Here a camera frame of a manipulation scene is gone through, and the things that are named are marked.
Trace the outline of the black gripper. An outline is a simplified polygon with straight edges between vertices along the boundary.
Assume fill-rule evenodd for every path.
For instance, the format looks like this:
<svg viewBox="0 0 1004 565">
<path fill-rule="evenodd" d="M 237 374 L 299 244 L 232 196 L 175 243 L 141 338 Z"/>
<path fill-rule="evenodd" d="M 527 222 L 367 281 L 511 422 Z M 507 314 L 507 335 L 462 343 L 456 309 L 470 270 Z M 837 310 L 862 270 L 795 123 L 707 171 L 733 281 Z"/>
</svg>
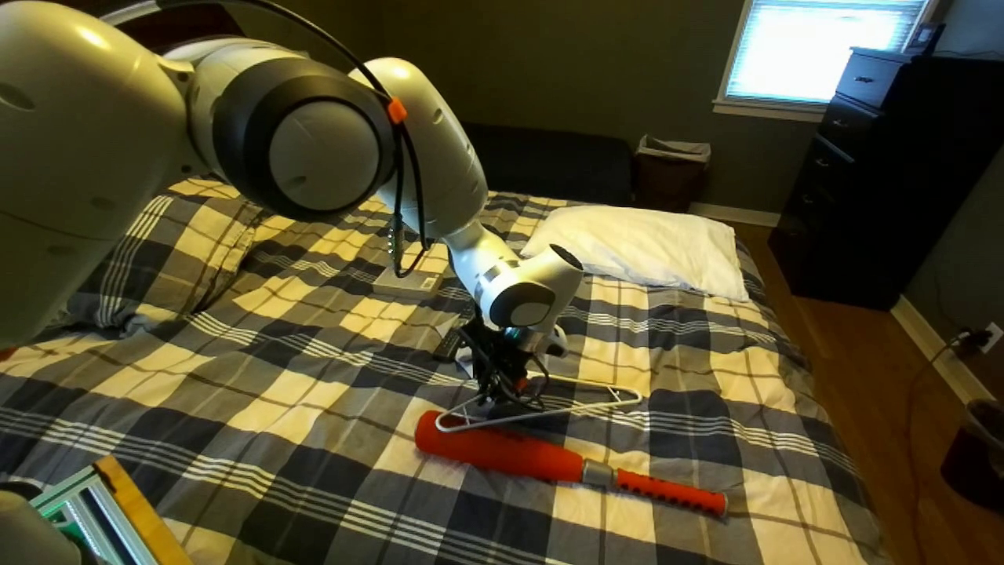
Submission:
<svg viewBox="0 0 1004 565">
<path fill-rule="evenodd" d="M 484 322 L 470 322 L 457 330 L 457 343 L 473 354 L 473 381 L 479 416 L 494 406 L 540 409 L 550 368 L 537 351 L 527 351 L 519 330 L 488 330 Z"/>
</svg>

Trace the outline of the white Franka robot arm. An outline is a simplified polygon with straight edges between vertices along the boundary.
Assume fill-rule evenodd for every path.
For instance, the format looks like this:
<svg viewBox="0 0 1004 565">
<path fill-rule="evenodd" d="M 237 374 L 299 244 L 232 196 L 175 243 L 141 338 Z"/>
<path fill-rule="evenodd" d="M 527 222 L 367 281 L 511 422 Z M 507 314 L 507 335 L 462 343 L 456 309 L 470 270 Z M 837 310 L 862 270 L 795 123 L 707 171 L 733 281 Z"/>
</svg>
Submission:
<svg viewBox="0 0 1004 565">
<path fill-rule="evenodd" d="M 534 416 L 582 268 L 557 244 L 514 254 L 479 222 L 486 175 L 437 85 L 409 61 L 337 72 L 287 49 L 213 38 L 152 55 L 131 20 L 56 0 L 0 8 L 0 338 L 36 335 L 146 197 L 213 174 L 254 203 L 328 222 L 367 197 L 391 233 L 448 248 L 476 304 L 462 330 L 479 395 L 467 417 Z"/>
</svg>

